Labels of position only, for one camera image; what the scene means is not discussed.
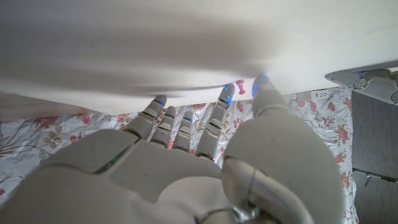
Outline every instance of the floral fabric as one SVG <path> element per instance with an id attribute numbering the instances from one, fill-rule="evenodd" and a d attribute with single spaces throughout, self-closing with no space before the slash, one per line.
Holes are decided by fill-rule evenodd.
<path id="1" fill-rule="evenodd" d="M 354 207 L 355 183 L 352 178 L 352 136 L 351 92 L 346 88 L 330 89 L 330 99 L 318 101 L 297 101 L 297 95 L 285 97 L 291 109 L 301 117 L 325 142 L 335 156 L 341 172 L 341 187 L 344 190 L 345 209 L 343 223 L 357 223 Z M 194 112 L 191 153 L 195 152 L 214 103 L 202 103 L 176 108 L 177 115 L 172 130 L 169 148 L 172 147 L 183 113 Z M 163 118 L 163 110 L 154 129 Z M 110 116 L 103 113 L 87 113 L 74 116 L 3 121 L 0 135 L 0 206 L 29 172 L 41 161 L 59 149 L 99 129 L 122 130 L 138 113 Z M 215 154 L 215 162 L 222 166 L 224 149 L 239 128 L 252 118 L 251 100 L 233 101 L 223 121 L 222 134 Z"/>

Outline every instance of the pink flower pattern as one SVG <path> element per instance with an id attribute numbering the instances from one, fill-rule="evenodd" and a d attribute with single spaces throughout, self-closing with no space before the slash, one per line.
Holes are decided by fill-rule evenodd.
<path id="1" fill-rule="evenodd" d="M 339 162 L 344 162 L 343 153 L 337 154 L 337 155 L 335 156 L 335 161 L 336 161 L 337 163 L 339 163 Z"/>
<path id="2" fill-rule="evenodd" d="M 77 118 L 83 122 L 83 124 L 89 124 L 90 123 L 90 114 L 78 114 Z"/>
<path id="3" fill-rule="evenodd" d="M 206 103 L 200 103 L 197 105 L 193 105 L 193 109 L 195 109 L 195 110 L 202 110 L 205 107 L 206 107 Z"/>
<path id="4" fill-rule="evenodd" d="M 174 144 L 174 139 L 170 139 L 167 149 L 171 149 L 173 147 L 173 144 Z"/>
<path id="5" fill-rule="evenodd" d="M 335 104 L 334 104 L 333 102 L 330 102 L 330 103 L 328 104 L 328 109 L 329 109 L 330 111 L 334 112 L 334 111 L 336 110 Z"/>
<path id="6" fill-rule="evenodd" d="M 299 101 L 299 102 L 297 103 L 297 106 L 303 108 L 303 107 L 305 106 L 305 102 L 304 102 L 304 101 Z"/>
<path id="7" fill-rule="evenodd" d="M 236 129 L 239 125 L 243 124 L 243 120 L 240 118 L 237 118 L 236 120 L 234 120 L 234 129 Z"/>
<path id="8" fill-rule="evenodd" d="M 310 101 L 310 107 L 312 112 L 317 110 L 317 104 L 314 101 Z"/>
<path id="9" fill-rule="evenodd" d="M 37 118 L 35 120 L 36 126 L 40 125 L 42 128 L 49 128 L 50 125 L 54 124 L 58 120 L 58 116 L 48 118 Z"/>
<path id="10" fill-rule="evenodd" d="M 119 115 L 114 115 L 113 117 L 116 119 L 119 119 L 119 118 L 127 118 L 129 115 L 130 115 L 129 113 L 128 114 L 119 114 Z"/>
<path id="11" fill-rule="evenodd" d="M 243 104 L 240 101 L 236 103 L 236 109 L 241 113 L 243 112 Z"/>
<path id="12" fill-rule="evenodd" d="M 322 120 L 323 124 L 328 128 L 330 128 L 331 124 L 335 123 L 335 118 L 332 118 L 331 116 L 327 116 L 327 118 L 323 118 Z"/>

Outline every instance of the push pin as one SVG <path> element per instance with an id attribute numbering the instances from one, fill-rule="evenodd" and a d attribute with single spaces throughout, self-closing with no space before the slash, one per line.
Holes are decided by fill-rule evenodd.
<path id="1" fill-rule="evenodd" d="M 238 81 L 236 81 L 236 84 L 237 84 L 238 87 L 239 87 L 239 95 L 243 95 L 243 94 L 246 93 L 246 91 L 243 90 L 243 83 L 244 83 L 244 80 L 238 80 Z"/>

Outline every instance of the white fabric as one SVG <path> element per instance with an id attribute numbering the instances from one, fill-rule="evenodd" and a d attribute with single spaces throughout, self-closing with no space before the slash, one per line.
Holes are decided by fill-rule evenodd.
<path id="1" fill-rule="evenodd" d="M 0 2 L 0 91 L 107 114 L 216 101 L 268 73 L 282 94 L 397 60 L 396 0 Z"/>
<path id="2" fill-rule="evenodd" d="M 358 218 L 354 207 L 356 188 L 351 176 L 353 133 L 351 92 L 345 88 L 332 88 L 329 100 L 298 102 L 296 95 L 286 96 L 285 99 L 293 111 L 324 140 L 335 156 L 337 166 L 341 171 L 341 187 L 344 189 L 345 195 L 345 210 L 342 211 L 341 218 L 343 223 L 357 223 Z M 194 122 L 191 148 L 196 149 L 213 105 L 214 103 L 203 103 L 178 107 L 169 147 L 178 131 L 180 124 L 178 121 L 182 119 L 186 110 L 192 110 Z M 49 155 L 99 129 L 122 129 L 136 116 L 137 113 L 117 116 L 90 113 L 3 122 L 0 141 L 0 204 L 9 198 L 14 188 L 25 176 Z M 215 155 L 217 164 L 222 166 L 224 149 L 235 130 L 240 124 L 251 118 L 251 101 L 232 102 L 223 122 L 222 135 Z M 320 206 L 327 207 L 328 205 L 325 202 Z"/>

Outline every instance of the robot finger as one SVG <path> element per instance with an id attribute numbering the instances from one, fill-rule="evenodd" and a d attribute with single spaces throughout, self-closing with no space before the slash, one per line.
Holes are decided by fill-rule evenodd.
<path id="1" fill-rule="evenodd" d="M 191 111 L 185 112 L 180 129 L 175 137 L 172 149 L 180 149 L 185 152 L 190 150 L 191 141 L 191 125 L 192 125 L 193 113 Z"/>
<path id="2" fill-rule="evenodd" d="M 166 101 L 166 96 L 156 96 L 148 107 L 126 126 L 124 131 L 133 133 L 140 139 L 147 139 L 153 123 L 159 117 Z"/>
<path id="3" fill-rule="evenodd" d="M 164 114 L 162 121 L 160 122 L 154 135 L 152 136 L 152 139 L 150 140 L 151 142 L 161 144 L 165 148 L 167 148 L 173 128 L 174 116 L 175 108 L 173 106 L 169 106 L 166 113 Z"/>
<path id="4" fill-rule="evenodd" d="M 199 140 L 196 156 L 214 161 L 218 138 L 221 135 L 222 122 L 232 102 L 234 92 L 235 86 L 232 83 L 224 86 L 223 91 L 218 97 L 217 104 L 213 112 L 211 112 L 209 123 L 206 125 L 206 129 Z"/>

